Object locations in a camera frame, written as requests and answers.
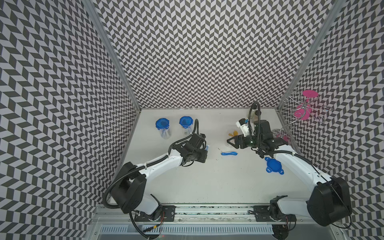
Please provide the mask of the blue toothbrush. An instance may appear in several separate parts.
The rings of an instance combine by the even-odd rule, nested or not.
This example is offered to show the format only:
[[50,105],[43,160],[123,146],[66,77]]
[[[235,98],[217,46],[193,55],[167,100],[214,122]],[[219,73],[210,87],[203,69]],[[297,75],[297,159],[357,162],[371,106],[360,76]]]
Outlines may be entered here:
[[232,151],[232,152],[221,152],[221,155],[222,156],[237,156],[238,153],[235,152],[235,151]]

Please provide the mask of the blue lid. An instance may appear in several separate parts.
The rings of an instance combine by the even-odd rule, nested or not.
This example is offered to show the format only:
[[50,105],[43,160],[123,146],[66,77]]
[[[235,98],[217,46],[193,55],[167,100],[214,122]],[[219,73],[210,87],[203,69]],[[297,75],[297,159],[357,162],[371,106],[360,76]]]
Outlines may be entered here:
[[279,173],[280,175],[285,173],[281,162],[269,157],[265,157],[265,161],[267,163],[266,171],[268,173]]
[[179,124],[184,128],[184,129],[187,129],[189,128],[190,126],[193,125],[193,118],[190,117],[190,116],[183,116],[180,118],[179,120]]
[[156,128],[160,130],[166,130],[170,127],[170,121],[166,118],[160,118],[156,121]]

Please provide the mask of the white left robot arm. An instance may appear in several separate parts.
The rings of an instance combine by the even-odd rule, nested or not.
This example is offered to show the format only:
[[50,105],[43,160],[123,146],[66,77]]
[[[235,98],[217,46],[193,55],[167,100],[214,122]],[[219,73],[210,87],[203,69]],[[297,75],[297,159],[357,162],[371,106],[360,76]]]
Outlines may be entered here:
[[156,221],[165,209],[146,186],[170,170],[196,162],[204,164],[207,156],[206,135],[199,132],[199,120],[195,119],[192,133],[172,143],[164,155],[143,164],[124,164],[103,193],[102,204],[108,209],[120,209],[124,214],[142,212]]

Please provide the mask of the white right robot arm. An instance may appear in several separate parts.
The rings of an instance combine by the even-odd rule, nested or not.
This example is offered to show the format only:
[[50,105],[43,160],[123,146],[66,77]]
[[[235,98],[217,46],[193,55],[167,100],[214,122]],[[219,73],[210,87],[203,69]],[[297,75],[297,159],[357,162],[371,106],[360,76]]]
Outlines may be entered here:
[[252,103],[248,117],[237,122],[241,135],[227,140],[235,149],[250,148],[260,158],[276,160],[290,169],[310,191],[308,199],[287,195],[270,200],[268,214],[272,221],[287,221],[289,215],[312,218],[326,227],[351,218],[350,188],[343,178],[332,177],[315,167],[310,160],[296,153],[287,141],[274,137],[270,123],[261,118],[260,104]]

